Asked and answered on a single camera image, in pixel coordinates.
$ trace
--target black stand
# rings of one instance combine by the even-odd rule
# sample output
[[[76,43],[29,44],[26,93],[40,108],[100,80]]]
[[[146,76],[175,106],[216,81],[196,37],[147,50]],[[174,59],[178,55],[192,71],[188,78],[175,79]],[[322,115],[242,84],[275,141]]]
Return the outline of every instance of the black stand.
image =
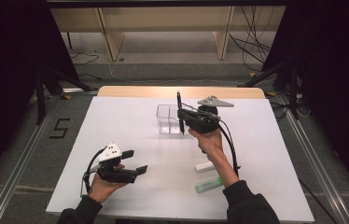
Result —
[[[316,2],[314,10],[312,9],[305,25],[300,29],[293,48],[291,48],[287,56],[280,63],[277,63],[258,77],[237,87],[253,87],[263,79],[273,74],[278,74],[273,87],[277,91],[282,91],[287,83],[290,85],[290,111],[294,118],[298,119],[297,93],[299,86],[297,79],[300,75],[301,62],[308,57],[310,49],[319,37],[322,28],[321,24],[323,23],[321,21],[325,19],[326,12],[330,6],[330,0]]]
[[[35,94],[37,96],[37,106],[38,106],[38,118],[37,125],[43,120],[46,115],[46,105],[44,102],[44,89],[43,85],[49,90],[52,95],[61,95],[63,89],[59,84],[58,80],[64,80],[73,84],[84,91],[97,91],[98,88],[92,88],[85,85],[67,74],[59,71],[53,67],[43,67],[41,68],[35,76]]]

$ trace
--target wooden desk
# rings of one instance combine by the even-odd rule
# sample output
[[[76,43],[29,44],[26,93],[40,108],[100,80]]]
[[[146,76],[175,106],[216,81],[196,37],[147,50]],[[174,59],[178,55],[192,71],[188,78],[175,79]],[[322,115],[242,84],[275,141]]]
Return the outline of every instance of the wooden desk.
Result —
[[[177,91],[188,105],[196,105],[207,95],[227,96],[235,107],[220,107],[218,113],[229,125],[242,165],[240,177],[253,192],[265,196],[281,221],[314,221],[270,103],[261,97],[262,91],[210,87],[102,88],[91,102],[47,212],[60,214],[64,208],[77,206],[79,181],[85,168],[97,150],[114,141],[121,150],[134,150],[134,156],[123,161],[128,169],[143,165],[148,169],[134,184],[110,196],[101,216],[225,221],[228,203],[223,187],[204,193],[194,189],[195,184],[218,176],[215,170],[195,172],[195,164],[207,162],[195,138],[188,133],[159,133],[157,106],[175,105]],[[245,99],[247,94],[253,99]],[[224,152],[230,158],[228,144],[224,144]]]

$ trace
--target floor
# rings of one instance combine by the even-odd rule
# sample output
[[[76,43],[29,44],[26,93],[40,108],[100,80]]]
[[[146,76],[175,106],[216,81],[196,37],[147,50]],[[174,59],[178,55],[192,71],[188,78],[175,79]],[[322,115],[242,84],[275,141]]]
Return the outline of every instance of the floor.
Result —
[[[236,38],[246,39],[246,33],[232,34]],[[63,34],[70,56],[80,75],[80,80],[91,86],[103,85],[185,85],[185,86],[229,86],[245,83],[253,73],[245,65],[259,69],[261,63],[246,56],[230,40],[225,60],[216,56],[216,47],[210,33],[127,33],[115,62],[106,59],[105,45],[99,34],[70,34],[72,48],[69,49],[67,36]],[[270,46],[274,32],[261,35],[260,42]],[[258,49],[251,46],[249,50],[257,55]],[[274,91],[274,76],[260,82],[256,87],[265,92]],[[64,88],[74,88],[63,83]],[[47,93],[47,104],[51,119],[42,131],[40,138],[35,139],[34,153],[21,171],[14,193],[4,203],[4,213],[0,223],[54,223],[57,217],[45,212],[56,182],[66,163],[72,145],[77,138],[83,118],[91,102],[92,94],[68,94],[67,98],[54,99]],[[336,157],[318,119],[307,106],[300,107],[300,120],[292,116],[282,106],[287,101],[285,92],[277,92],[268,97],[278,120],[288,153],[296,173],[305,183],[305,197],[315,217],[315,223],[334,223],[313,195],[323,204],[335,219],[341,220],[339,214],[349,216],[349,174],[343,167],[341,159]],[[38,131],[36,121],[36,102],[31,99],[25,109],[23,123],[18,127],[11,146],[0,158],[0,193],[10,181],[17,162],[24,156],[24,150],[31,145],[30,138]],[[57,135],[54,127],[58,119],[70,119],[66,122],[68,132],[63,139],[52,139]],[[296,130],[303,130],[299,136]],[[300,138],[308,139],[310,144],[303,145]],[[343,202],[341,209],[333,207],[332,197],[322,183],[325,179],[311,165],[308,151],[313,151],[322,163],[329,183],[332,184]],[[114,219],[98,217],[95,223],[114,223]],[[134,223],[168,223],[164,221],[134,221]]]

